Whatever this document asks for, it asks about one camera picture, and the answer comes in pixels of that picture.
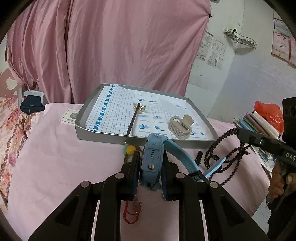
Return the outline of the right hand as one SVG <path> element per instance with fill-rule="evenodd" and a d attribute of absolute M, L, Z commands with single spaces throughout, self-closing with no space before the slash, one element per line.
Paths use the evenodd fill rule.
<path fill-rule="evenodd" d="M 272 178 L 270 180 L 270 185 L 268 188 L 270 198 L 277 198 L 284 194 L 284 185 L 287 181 L 287 184 L 290 186 L 287 196 L 295 192 L 295 173 L 290 173 L 284 180 L 281 176 L 281 166 L 279 162 L 276 162 L 272 170 Z"/>

